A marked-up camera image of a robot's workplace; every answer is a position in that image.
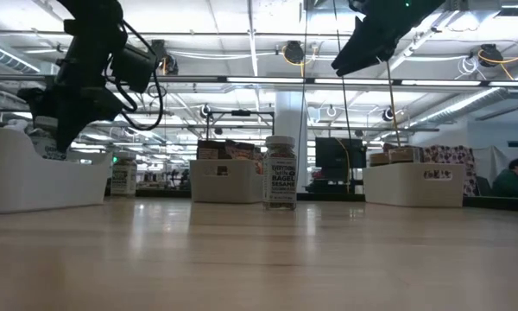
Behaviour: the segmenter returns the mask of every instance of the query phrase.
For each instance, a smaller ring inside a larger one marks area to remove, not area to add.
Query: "jar lid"
[[[290,136],[269,136],[267,137],[266,144],[286,144],[293,147],[295,145],[295,139]]]

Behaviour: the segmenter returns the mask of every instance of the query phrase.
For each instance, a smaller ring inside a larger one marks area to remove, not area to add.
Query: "spice jar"
[[[263,206],[265,209],[296,208],[297,156],[289,136],[267,137],[263,158]]]

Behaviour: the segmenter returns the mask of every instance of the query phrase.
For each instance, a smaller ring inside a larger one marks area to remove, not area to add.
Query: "chair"
[[[487,178],[477,176],[476,184],[479,196],[491,196],[491,185]]]

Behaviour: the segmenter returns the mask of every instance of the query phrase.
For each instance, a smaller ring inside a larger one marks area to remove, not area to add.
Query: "desk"
[[[518,213],[189,199],[0,215],[0,310],[514,310]]]

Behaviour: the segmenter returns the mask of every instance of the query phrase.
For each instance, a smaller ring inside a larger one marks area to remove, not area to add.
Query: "person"
[[[493,181],[493,194],[504,198],[518,198],[518,159],[509,164]]]

